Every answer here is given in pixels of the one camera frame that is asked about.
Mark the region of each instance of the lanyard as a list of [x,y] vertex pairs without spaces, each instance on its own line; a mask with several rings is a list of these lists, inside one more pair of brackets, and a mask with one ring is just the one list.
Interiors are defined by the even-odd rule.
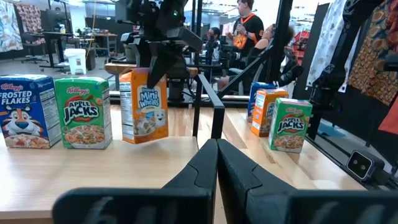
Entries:
[[241,18],[241,23],[244,24],[245,22],[247,22],[249,19],[251,19],[254,16],[254,13],[252,13],[250,16],[248,16],[247,18],[245,18],[243,20],[243,18]]

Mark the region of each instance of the person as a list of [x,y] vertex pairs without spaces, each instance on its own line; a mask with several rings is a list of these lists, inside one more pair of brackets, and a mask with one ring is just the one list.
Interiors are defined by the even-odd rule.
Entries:
[[228,33],[227,37],[233,40],[242,57],[247,57],[261,39],[264,32],[264,24],[260,17],[252,13],[254,0],[238,0],[238,11],[241,17],[234,24],[234,33]]
[[206,56],[210,52],[213,52],[212,61],[213,63],[218,63],[218,60],[220,59],[220,35],[221,31],[217,27],[211,28],[207,32],[207,43],[203,44],[203,50],[206,50]]
[[[271,40],[274,37],[275,32],[275,24],[269,26],[262,34],[261,40],[257,42],[257,44],[249,51],[248,59],[246,61],[246,66],[250,65],[257,56],[266,48]],[[284,45],[288,46],[290,41],[293,39],[294,30],[293,27],[289,26],[287,29],[287,34],[284,39]],[[250,92],[251,83],[253,82],[253,78],[256,75],[256,72],[246,76],[243,78],[243,89],[245,94]],[[231,82],[235,78],[235,75],[222,77],[218,80],[218,90],[222,90],[229,82]]]

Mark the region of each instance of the tony the tiger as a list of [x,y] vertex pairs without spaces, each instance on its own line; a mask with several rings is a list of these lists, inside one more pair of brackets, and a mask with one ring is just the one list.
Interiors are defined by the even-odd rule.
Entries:
[[7,105],[6,109],[9,112],[9,117],[1,124],[5,138],[18,134],[26,134],[46,139],[44,137],[44,129],[40,122],[29,115],[29,105],[26,105],[24,109],[11,108],[11,106]]

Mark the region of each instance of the cereal box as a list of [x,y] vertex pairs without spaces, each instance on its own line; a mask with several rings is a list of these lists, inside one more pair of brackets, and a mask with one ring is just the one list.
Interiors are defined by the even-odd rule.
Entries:
[[303,100],[278,98],[272,117],[269,145],[272,150],[300,153],[312,112]]
[[0,96],[0,122],[7,147],[48,149],[61,139],[51,77],[0,77]]
[[123,140],[130,143],[169,136],[166,77],[148,88],[148,73],[148,68],[135,68],[120,76]]
[[275,89],[276,86],[272,84],[266,84],[266,83],[261,83],[261,82],[254,82],[251,83],[251,88],[250,88],[250,98],[249,98],[249,104],[248,104],[248,114],[246,116],[246,120],[248,122],[252,122],[253,120],[253,112],[254,112],[254,105],[256,104],[256,94],[258,90],[261,89]]
[[289,93],[284,89],[258,90],[254,107],[251,131],[259,137],[266,137],[271,128],[274,105],[277,98],[287,98]]
[[106,149],[112,141],[109,83],[103,78],[55,81],[63,146]]

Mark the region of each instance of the green cereal box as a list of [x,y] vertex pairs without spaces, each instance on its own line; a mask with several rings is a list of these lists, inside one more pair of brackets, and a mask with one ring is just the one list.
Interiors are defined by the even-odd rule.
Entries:
[[103,78],[55,81],[63,146],[106,149],[112,141],[109,83]]
[[268,138],[270,149],[300,153],[311,112],[312,105],[307,101],[276,99]]

